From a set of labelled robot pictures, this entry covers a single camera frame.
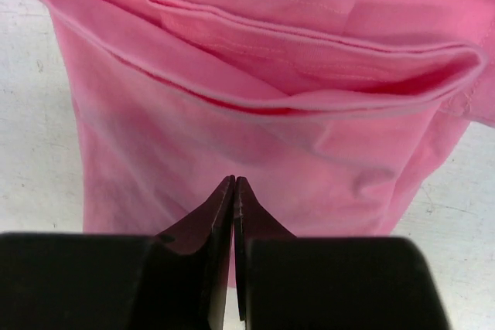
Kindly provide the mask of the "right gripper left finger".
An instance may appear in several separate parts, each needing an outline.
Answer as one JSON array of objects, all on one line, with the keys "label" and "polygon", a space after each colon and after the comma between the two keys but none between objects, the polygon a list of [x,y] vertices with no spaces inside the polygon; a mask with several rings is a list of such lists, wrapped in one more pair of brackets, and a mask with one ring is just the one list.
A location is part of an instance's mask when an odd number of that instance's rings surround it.
[{"label": "right gripper left finger", "polygon": [[235,177],[156,236],[146,267],[150,329],[221,329],[227,299]]}]

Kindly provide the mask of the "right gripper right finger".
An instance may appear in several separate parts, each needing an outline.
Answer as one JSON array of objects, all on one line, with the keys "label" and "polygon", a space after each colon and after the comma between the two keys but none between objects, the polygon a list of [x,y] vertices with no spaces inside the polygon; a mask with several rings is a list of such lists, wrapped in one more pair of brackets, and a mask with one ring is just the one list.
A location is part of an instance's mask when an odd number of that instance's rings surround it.
[{"label": "right gripper right finger", "polygon": [[248,325],[248,246],[252,240],[289,240],[287,230],[258,201],[245,177],[237,177],[234,191],[234,252],[240,320]]}]

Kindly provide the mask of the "pink t shirt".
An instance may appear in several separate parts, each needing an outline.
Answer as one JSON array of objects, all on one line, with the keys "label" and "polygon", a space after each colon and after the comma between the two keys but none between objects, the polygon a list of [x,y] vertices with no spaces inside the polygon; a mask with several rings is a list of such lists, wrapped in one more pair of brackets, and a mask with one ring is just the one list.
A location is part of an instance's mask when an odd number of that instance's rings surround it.
[{"label": "pink t shirt", "polygon": [[494,0],[40,1],[87,233],[158,233],[240,175],[296,235],[384,235],[494,123]]}]

